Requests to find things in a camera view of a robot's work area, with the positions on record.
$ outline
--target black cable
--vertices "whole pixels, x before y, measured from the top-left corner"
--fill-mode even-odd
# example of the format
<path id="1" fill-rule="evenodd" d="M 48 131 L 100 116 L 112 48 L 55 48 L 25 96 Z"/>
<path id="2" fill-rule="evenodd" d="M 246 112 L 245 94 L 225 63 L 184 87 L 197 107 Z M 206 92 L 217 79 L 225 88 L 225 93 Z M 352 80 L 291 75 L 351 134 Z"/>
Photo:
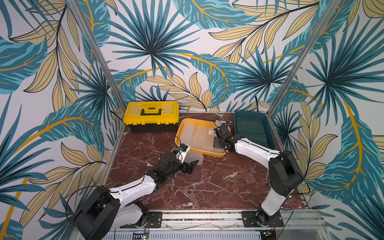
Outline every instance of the black cable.
<path id="1" fill-rule="evenodd" d="M 179 138 L 178 136 L 169 136 L 169 137 L 167 137 L 166 139 L 164 139 L 163 143 L 161 144 L 160 158 L 161 158 L 161 155 L 162 155 L 162 152 L 163 152 L 163 145 L 164 145 L 164 142 L 165 142 L 168 138 L 170 138 L 170 137 L 177 137 L 177 139 L 179 140 L 180 145 L 181 145 L 181 140 L 180 140 L 180 138 Z"/>
<path id="2" fill-rule="evenodd" d="M 119 117 L 114 111 L 111 110 L 111 113 L 113 113 L 113 114 L 114 114 L 116 117 L 118 117 L 122 122 L 124 122 L 123 119 L 122 119 L 121 117 Z"/>
<path id="3" fill-rule="evenodd" d="M 276 240 L 280 237 L 281 233 L 282 233 L 283 230 L 285 229 L 285 226 L 288 224 L 288 221 L 291 219 L 293 212 L 295 211 L 295 210 L 293 210 L 293 209 L 282 209 L 282 210 L 283 210 L 283 211 L 289 211 L 289 210 L 292 210 L 292 213 L 291 213 L 291 215 L 289 216 L 287 222 L 284 224 L 284 227 L 283 227 L 283 229 L 281 230 L 280 234 L 277 236 Z"/>
<path id="4" fill-rule="evenodd" d="M 70 195 L 70 197 L 68 198 L 67 205 L 65 206 L 65 217 L 67 218 L 68 222 L 69 222 L 72 226 L 74 226 L 74 227 L 76 227 L 76 225 L 75 225 L 74 223 L 72 223 L 72 222 L 69 220 L 69 218 L 68 218 L 68 213 L 67 213 L 68 203 L 69 203 L 71 197 L 72 197 L 75 193 L 77 193 L 77 192 L 80 191 L 81 189 L 89 188 L 89 187 L 101 187 L 101 188 L 103 188 L 102 186 L 99 186 L 99 185 L 82 187 L 82 188 L 79 188 L 78 190 L 74 191 L 74 192 Z"/>

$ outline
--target green tray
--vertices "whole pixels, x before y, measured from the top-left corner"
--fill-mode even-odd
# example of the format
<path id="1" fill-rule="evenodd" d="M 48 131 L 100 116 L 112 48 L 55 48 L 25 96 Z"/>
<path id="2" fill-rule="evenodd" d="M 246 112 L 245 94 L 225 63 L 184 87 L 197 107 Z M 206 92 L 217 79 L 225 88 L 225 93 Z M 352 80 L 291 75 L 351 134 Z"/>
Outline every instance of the green tray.
<path id="1" fill-rule="evenodd" d="M 264 113 L 237 111 L 235 112 L 235 133 L 241 134 L 252 142 L 264 147 L 275 149 L 268 119 Z"/>

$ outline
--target plastic box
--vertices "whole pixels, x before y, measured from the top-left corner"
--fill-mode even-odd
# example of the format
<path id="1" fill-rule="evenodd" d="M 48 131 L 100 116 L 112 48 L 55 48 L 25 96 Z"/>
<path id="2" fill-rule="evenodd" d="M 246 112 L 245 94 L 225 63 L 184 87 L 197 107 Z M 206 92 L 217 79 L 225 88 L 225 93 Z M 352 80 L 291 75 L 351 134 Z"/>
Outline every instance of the plastic box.
<path id="1" fill-rule="evenodd" d="M 235 132 L 252 142 L 269 149 L 275 149 L 275 140 L 264 113 L 237 111 L 235 112 Z"/>
<path id="2" fill-rule="evenodd" d="M 176 136 L 180 138 L 182 143 L 190 145 L 192 152 L 223 157 L 225 155 L 224 150 L 214 148 L 215 128 L 214 122 L 185 118 L 181 121 Z M 180 146 L 177 138 L 175 138 L 175 143 Z"/>
<path id="3" fill-rule="evenodd" d="M 175 101 L 130 102 L 123 120 L 133 133 L 176 132 L 179 104 Z"/>

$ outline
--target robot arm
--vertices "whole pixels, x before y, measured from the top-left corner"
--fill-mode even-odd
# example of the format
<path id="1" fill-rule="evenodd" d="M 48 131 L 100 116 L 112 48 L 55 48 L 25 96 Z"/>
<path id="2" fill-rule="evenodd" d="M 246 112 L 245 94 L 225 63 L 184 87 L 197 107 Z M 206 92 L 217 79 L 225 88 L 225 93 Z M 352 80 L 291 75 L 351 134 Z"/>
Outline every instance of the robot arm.
<path id="1" fill-rule="evenodd" d="M 147 222 L 148 210 L 134 201 L 160 189 L 168 177 L 178 171 L 191 174 L 198 161 L 184 162 L 189 149 L 189 146 L 181 144 L 179 149 L 159 158 L 159 164 L 142 178 L 124 186 L 108 190 L 97 187 L 78 207 L 70 221 L 86 240 L 100 240 L 111 228 L 126 224 L 143 226 Z"/>
<path id="2" fill-rule="evenodd" d="M 261 146 L 243 138 L 233 135 L 226 123 L 214 129 L 217 139 L 215 147 L 223 148 L 225 152 L 237 152 L 245 155 L 266 167 L 269 170 L 271 189 L 258 208 L 258 222 L 268 226 L 279 213 L 287 197 L 304 181 L 303 174 L 290 151 L 277 151 Z"/>

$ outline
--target tropical leaf wallpaper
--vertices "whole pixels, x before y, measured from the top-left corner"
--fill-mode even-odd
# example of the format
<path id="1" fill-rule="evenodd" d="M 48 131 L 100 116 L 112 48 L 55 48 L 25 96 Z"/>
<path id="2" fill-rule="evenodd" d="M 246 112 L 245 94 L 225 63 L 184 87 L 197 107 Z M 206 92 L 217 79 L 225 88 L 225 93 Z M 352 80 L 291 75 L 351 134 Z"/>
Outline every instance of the tropical leaf wallpaper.
<path id="1" fill-rule="evenodd" d="M 384 239 L 383 17 L 384 1 L 341 1 L 273 115 L 336 240 Z"/>
<path id="2" fill-rule="evenodd" d="M 328 2 L 106 1 L 109 38 L 101 51 L 127 103 L 167 99 L 183 111 L 250 111 L 257 98 L 267 110 Z M 349 6 L 339 16 L 348 14 Z"/>
<path id="3" fill-rule="evenodd" d="M 80 3 L 102 46 L 107 4 Z M 0 0 L 0 12 L 0 239 L 68 239 L 68 198 L 103 180 L 122 109 L 64 0 Z"/>

